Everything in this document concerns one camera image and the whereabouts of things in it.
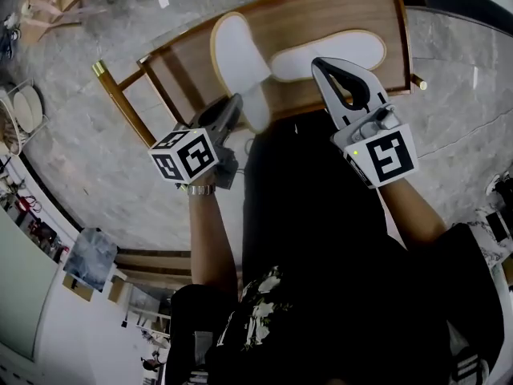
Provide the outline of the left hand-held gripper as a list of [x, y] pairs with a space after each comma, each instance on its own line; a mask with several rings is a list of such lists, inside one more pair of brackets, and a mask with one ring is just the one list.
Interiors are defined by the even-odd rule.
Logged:
[[186, 186], [213, 169], [216, 185], [230, 189], [239, 164], [225, 143], [239, 122], [242, 106], [240, 94], [224, 96], [153, 144], [148, 154], [163, 179]]

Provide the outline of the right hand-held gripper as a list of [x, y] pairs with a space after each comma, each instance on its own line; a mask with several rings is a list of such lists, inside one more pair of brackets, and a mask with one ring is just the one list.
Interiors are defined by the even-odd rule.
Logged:
[[[418, 170], [410, 125], [401, 122], [396, 107], [376, 75], [344, 59], [316, 57], [312, 75], [326, 108], [340, 131], [333, 143], [344, 160], [370, 189], [380, 188]], [[352, 123], [349, 111], [372, 111]]]

